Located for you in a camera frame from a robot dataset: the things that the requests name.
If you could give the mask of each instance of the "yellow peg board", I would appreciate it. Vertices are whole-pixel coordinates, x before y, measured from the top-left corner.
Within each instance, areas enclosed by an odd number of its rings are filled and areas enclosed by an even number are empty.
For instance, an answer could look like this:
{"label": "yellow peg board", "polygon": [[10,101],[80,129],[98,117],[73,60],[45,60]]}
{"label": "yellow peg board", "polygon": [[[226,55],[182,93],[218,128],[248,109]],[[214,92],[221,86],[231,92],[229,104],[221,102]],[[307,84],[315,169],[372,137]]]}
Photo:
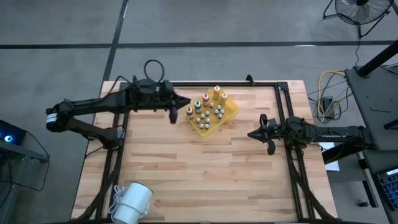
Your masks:
{"label": "yellow peg board", "polygon": [[[207,92],[207,94],[209,95],[209,105],[207,107],[203,106],[203,95],[200,97],[200,99],[191,101],[191,103],[187,106],[187,108],[188,107],[192,108],[193,118],[189,119],[186,112],[185,112],[185,116],[187,117],[189,122],[199,132],[199,134],[202,137],[206,136],[210,132],[216,130],[220,125],[225,123],[225,121],[227,121],[228,119],[232,118],[232,116],[234,116],[236,114],[236,112],[238,112],[238,109],[239,109],[238,106],[231,98],[228,97],[228,99],[226,100],[226,104],[224,106],[221,106],[221,109],[224,109],[223,117],[221,119],[218,118],[218,116],[215,114],[215,110],[217,109],[217,106],[220,105],[221,96],[223,95],[223,93],[224,93],[224,90],[221,89],[220,96],[218,97],[218,100],[214,100],[213,99],[214,89],[209,90],[209,92]],[[199,114],[196,114],[196,109],[195,109],[196,101],[199,101],[201,103],[201,112]],[[210,108],[210,103],[214,104],[214,107],[212,109]],[[209,113],[210,113],[209,116],[205,115],[205,118],[201,119],[200,115],[205,114],[206,111],[209,111]],[[205,127],[204,127],[206,125],[207,118],[210,119],[209,129],[205,129]],[[203,129],[200,129],[200,127],[199,127],[200,124],[203,124]]]}

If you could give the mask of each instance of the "wooden tabletop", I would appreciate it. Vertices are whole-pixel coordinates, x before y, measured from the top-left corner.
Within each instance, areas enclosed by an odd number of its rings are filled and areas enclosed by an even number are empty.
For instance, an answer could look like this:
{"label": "wooden tabletop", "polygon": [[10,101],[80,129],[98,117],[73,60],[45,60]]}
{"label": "wooden tabletop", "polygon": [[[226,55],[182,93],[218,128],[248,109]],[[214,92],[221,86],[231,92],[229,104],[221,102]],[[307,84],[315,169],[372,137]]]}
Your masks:
{"label": "wooden tabletop", "polygon": [[[303,81],[287,82],[295,116],[311,123]],[[104,83],[102,95],[112,83]],[[142,222],[297,220],[283,141],[275,141],[276,152],[268,156],[267,144],[247,137],[248,132],[259,127],[261,113],[279,122],[274,89],[223,89],[239,106],[239,111],[206,137],[194,130],[184,110],[179,111],[176,124],[170,124],[168,112],[130,112],[119,184],[128,187],[133,181],[140,182],[154,191],[148,216]],[[178,87],[175,91],[196,99],[208,88]],[[284,111],[287,117],[285,101]],[[108,128],[112,120],[113,114],[99,113],[95,125]],[[93,141],[87,152],[99,146],[99,141]],[[310,188],[327,211],[336,216],[319,147],[309,146],[304,152]],[[72,218],[79,216],[98,193],[105,158],[106,151],[100,150],[85,160]],[[108,201],[106,198],[104,215]]]}

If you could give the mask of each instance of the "black stand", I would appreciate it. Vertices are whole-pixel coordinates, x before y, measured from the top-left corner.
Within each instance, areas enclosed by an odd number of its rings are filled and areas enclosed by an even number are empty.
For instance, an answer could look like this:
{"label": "black stand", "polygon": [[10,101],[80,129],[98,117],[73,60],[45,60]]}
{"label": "black stand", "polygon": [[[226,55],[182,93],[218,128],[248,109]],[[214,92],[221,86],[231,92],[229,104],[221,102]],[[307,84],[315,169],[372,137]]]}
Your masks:
{"label": "black stand", "polygon": [[348,19],[348,20],[350,20],[352,22],[352,25],[356,25],[356,28],[358,30],[358,38],[359,39],[361,39],[362,37],[368,35],[373,30],[373,28],[376,27],[376,25],[379,24],[379,22],[384,18],[384,16],[386,16],[386,15],[388,15],[390,13],[390,11],[386,11],[365,34],[362,34],[361,24],[356,22],[356,21],[353,21],[351,18],[349,18],[349,17],[347,17],[347,16],[345,16],[343,14],[339,14],[339,13],[332,14],[332,15],[326,15],[326,11],[328,10],[328,8],[330,7],[332,2],[333,2],[333,0],[330,0],[328,6],[323,11],[323,19],[326,19],[326,18],[329,18],[329,17],[334,17],[334,16],[343,16],[343,17],[345,17],[346,19]]}
{"label": "black stand", "polygon": [[397,53],[398,53],[398,40],[396,40],[394,43],[392,43],[390,46],[388,46],[386,49],[384,49],[382,52],[376,55],[372,60],[370,60],[368,63],[362,66],[358,70],[358,75],[363,78],[369,78],[371,72],[380,67],[390,58],[395,56],[395,54]]}

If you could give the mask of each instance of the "gray floor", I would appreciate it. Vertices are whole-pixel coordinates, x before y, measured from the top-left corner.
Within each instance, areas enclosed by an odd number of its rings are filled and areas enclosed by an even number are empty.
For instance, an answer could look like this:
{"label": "gray floor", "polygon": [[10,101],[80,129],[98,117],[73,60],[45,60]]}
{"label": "gray floor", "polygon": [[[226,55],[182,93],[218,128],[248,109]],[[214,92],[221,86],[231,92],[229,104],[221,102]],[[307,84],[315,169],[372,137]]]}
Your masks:
{"label": "gray floor", "polygon": [[[338,18],[321,20],[327,3],[328,0],[130,0],[120,43],[357,40],[354,26]],[[7,21],[0,23],[0,45],[110,44],[121,4],[122,0],[0,0],[0,20]],[[396,40],[397,22],[393,11],[363,40]],[[361,46],[359,64],[385,47]],[[311,92],[317,89],[321,72],[352,67],[355,49],[355,45],[118,49],[110,80],[118,75],[142,78],[144,62],[155,58],[164,64],[168,80],[242,80],[251,74],[256,80],[304,80],[307,92]],[[47,131],[45,109],[64,98],[97,97],[108,54],[109,49],[0,50],[0,119],[34,133],[51,154],[45,189],[24,190],[19,195],[14,223],[68,220],[87,141],[77,134]],[[396,62],[398,58],[394,57],[388,63]],[[331,84],[342,80],[336,76]],[[326,94],[337,96],[345,88],[345,84],[338,85]],[[327,125],[359,124],[363,121],[350,98],[349,110],[339,121]],[[44,169],[37,167],[32,171],[37,179],[32,179],[31,184],[40,185]],[[347,197],[347,192],[359,187],[357,182],[331,184],[338,216],[385,223],[380,208],[356,206],[356,201],[364,198],[363,192]]]}

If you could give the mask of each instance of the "black metal frame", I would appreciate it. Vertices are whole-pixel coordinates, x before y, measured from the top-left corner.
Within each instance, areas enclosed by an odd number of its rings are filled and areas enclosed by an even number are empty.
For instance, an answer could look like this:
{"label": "black metal frame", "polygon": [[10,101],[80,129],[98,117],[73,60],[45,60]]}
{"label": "black metal frame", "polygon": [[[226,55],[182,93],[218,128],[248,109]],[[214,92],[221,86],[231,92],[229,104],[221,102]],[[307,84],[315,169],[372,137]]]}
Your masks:
{"label": "black metal frame", "polygon": [[[32,159],[37,159],[40,161],[40,163],[49,162],[49,157],[41,152],[34,152],[23,146],[5,143],[4,141],[0,141],[0,151],[7,152],[12,156],[19,156],[18,159],[21,159],[22,161],[18,172],[16,172],[16,178],[13,180],[15,183],[21,183],[26,178],[25,173],[29,168],[29,164]],[[8,223],[12,209],[14,209],[17,200],[18,191],[20,189],[20,186],[17,184],[10,185],[12,189],[9,193],[9,196],[5,198],[7,201],[4,204],[4,214],[0,215],[0,223]]]}
{"label": "black metal frame", "polygon": [[[211,86],[215,86],[215,85],[218,85],[221,87],[224,87],[224,86],[225,87],[234,87],[234,86],[272,87],[275,91],[275,97],[276,97],[276,102],[277,102],[277,107],[278,107],[278,112],[279,112],[280,123],[282,125],[285,123],[284,109],[283,109],[283,105],[282,105],[282,97],[280,94],[281,91],[283,91],[284,95],[285,95],[287,111],[289,113],[289,116],[294,115],[293,106],[292,106],[292,102],[290,99],[289,88],[288,88],[287,82],[254,82],[254,80],[252,79],[252,77],[250,75],[248,75],[246,80],[247,81],[242,81],[242,82],[171,82],[171,83],[173,84],[174,87],[202,87],[202,86],[203,87],[211,87]],[[122,125],[122,128],[124,130],[127,129],[128,117],[129,117],[128,113],[126,113],[124,115],[123,125]],[[118,120],[119,120],[119,115],[118,114],[114,115],[113,127],[118,126]],[[117,173],[116,178],[115,178],[115,176],[114,177],[109,176],[109,173],[111,171],[111,161],[113,158],[113,151],[108,151],[108,153],[106,155],[100,191],[106,192],[108,190],[108,188],[103,189],[103,187],[105,187],[105,183],[110,178],[113,178],[112,188],[114,185],[118,184],[119,173],[120,173],[120,168],[121,168],[121,161],[122,161],[123,150],[124,150],[124,140],[125,139],[123,138],[122,146],[119,149],[117,149],[118,152],[117,152],[117,157],[116,157],[116,163],[114,165],[114,170],[113,170],[113,171],[116,171],[116,173]],[[299,190],[297,187],[297,181],[292,177],[292,173],[290,171],[290,168],[292,168],[291,166],[294,166],[294,160],[291,155],[291,149],[289,149],[289,147],[287,147],[285,145],[285,151],[286,151],[286,156],[287,156],[287,165],[289,166],[290,181],[292,184],[292,194],[293,194],[295,210],[296,210],[296,214],[297,214],[297,221],[298,222],[308,222],[311,220],[315,221],[316,219],[315,219],[315,212],[313,209],[313,205],[311,204],[311,202],[305,195],[304,196],[306,199],[306,206],[308,208],[308,217],[309,218],[303,217],[303,211],[302,211],[302,205],[300,202],[300,195],[299,195]],[[305,170],[303,156],[298,151],[296,153],[297,153],[298,168],[299,168],[300,175],[301,175],[304,183],[308,186],[308,179],[307,179],[307,173]],[[113,203],[113,194],[114,194],[114,192],[112,192],[112,195],[110,197],[109,205],[111,205]],[[103,212],[103,204],[104,204],[104,197],[102,197],[99,200],[99,204],[97,204],[97,206],[96,206],[96,214],[95,214],[94,220],[89,219],[91,217],[91,215],[90,216],[86,215],[85,217],[82,217],[81,219],[78,218],[77,220],[70,220],[69,223],[106,223],[106,222],[109,222],[110,221],[109,214],[106,218],[103,218],[101,216],[101,214]]]}
{"label": "black metal frame", "polygon": [[[296,46],[296,45],[316,45],[316,46],[346,46],[346,45],[358,45],[358,41],[326,41],[326,42],[181,42],[181,43],[125,43],[125,44],[120,44],[119,43],[119,37],[121,33],[121,29],[123,26],[124,22],[124,14],[126,12],[127,4],[129,0],[123,0],[123,3],[121,5],[121,10],[119,12],[119,18],[118,18],[118,23],[114,32],[114,38],[111,44],[25,44],[25,45],[0,45],[0,49],[109,49],[109,56],[108,56],[108,61],[106,63],[106,69],[103,74],[103,81],[107,81],[110,78],[110,73],[111,69],[113,66],[113,61],[114,57],[116,54],[117,49],[161,49],[161,48],[198,48],[198,47],[278,47],[278,46]],[[392,5],[393,10],[396,12],[398,15],[398,7],[395,5],[395,3]],[[362,41],[361,45],[387,45],[391,44],[394,41],[392,40],[372,40],[372,41]],[[268,87],[274,87],[275,88],[275,95],[277,97],[277,106],[280,109],[279,110],[279,116],[281,118],[281,123],[284,122],[284,113],[283,113],[283,107],[282,107],[282,100],[280,97],[280,92],[279,92],[279,87],[284,90],[285,97],[286,97],[286,102],[287,102],[287,109],[289,112],[289,115],[293,115],[293,109],[292,109],[292,104],[290,100],[290,95],[289,95],[289,89],[283,88],[287,87],[287,83],[285,82],[279,82],[279,83],[254,83],[251,79],[251,82],[239,82],[239,83],[231,83],[231,82],[196,82],[196,83],[190,83],[190,82],[175,82],[174,86],[213,86],[214,84],[219,84],[220,86],[268,86]],[[114,117],[114,123],[117,124],[118,122],[119,115],[116,114]],[[123,121],[123,128],[127,128],[127,122],[128,122],[128,114],[125,114],[125,119]],[[106,156],[106,165],[104,167],[103,171],[103,180],[108,179],[109,173],[110,173],[110,161],[112,160],[113,156],[113,151],[108,151],[107,156]],[[121,161],[121,158],[123,156],[123,147],[121,147],[117,153],[117,161]],[[307,182],[307,175],[305,173],[305,166],[303,162],[303,158],[301,154],[297,154],[298,158],[298,166],[300,168],[300,174],[302,175],[304,181]],[[292,155],[291,153],[287,153],[287,160],[288,160],[288,166],[291,166],[293,164],[292,160]],[[301,208],[301,203],[299,200],[299,193],[297,190],[297,183],[292,179],[292,176],[290,174],[291,182],[292,182],[292,191],[294,195],[294,200],[295,200],[295,206],[296,206],[296,211],[297,211],[297,219],[300,222],[311,222],[314,221],[314,219],[310,218],[302,218],[302,208]],[[103,199],[101,200],[101,204],[99,207],[103,208]],[[96,219],[95,220],[75,220],[73,223],[109,223],[110,219],[109,218],[100,218],[101,213],[98,212],[96,213]],[[328,221],[323,221],[323,220],[317,220],[317,222],[322,222],[322,223],[328,223]]]}

